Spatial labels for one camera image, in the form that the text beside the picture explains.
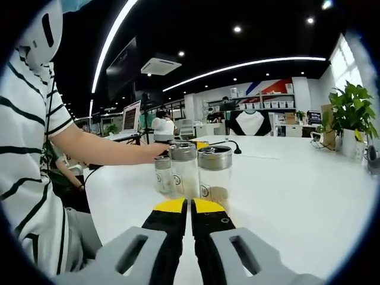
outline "white flower pot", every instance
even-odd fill
[[[344,156],[354,159],[356,156],[355,131],[351,129],[343,130],[341,152]]]

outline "glass jar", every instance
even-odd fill
[[[177,198],[188,201],[198,197],[198,166],[195,144],[182,142],[170,146],[169,156],[172,163],[173,188]]]
[[[165,195],[173,195],[172,169],[169,156],[158,156],[154,159],[154,170],[156,172],[156,188]]]
[[[232,173],[231,148],[221,145],[198,150],[198,167],[200,197],[218,203],[228,212]]]

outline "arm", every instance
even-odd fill
[[[169,149],[165,144],[147,146],[122,144],[82,132],[71,124],[50,140],[64,153],[99,165],[123,165],[152,163],[154,158]]]
[[[55,162],[56,167],[61,171],[63,175],[76,187],[81,188],[82,182],[78,180],[78,178],[75,177],[75,175],[68,169],[68,167],[63,163],[62,160],[58,159]]]

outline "white shirt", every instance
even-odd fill
[[[49,138],[73,123],[53,79],[53,64],[35,74],[23,50],[16,49],[0,81],[2,206],[26,254],[51,276],[65,271],[69,228],[40,159],[47,118]]]
[[[154,118],[152,121],[152,129],[155,135],[173,135],[175,124],[169,118]]]

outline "gray pants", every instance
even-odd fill
[[[95,259],[102,247],[90,214],[67,208],[69,223],[69,246],[66,271],[79,271],[88,259]]]

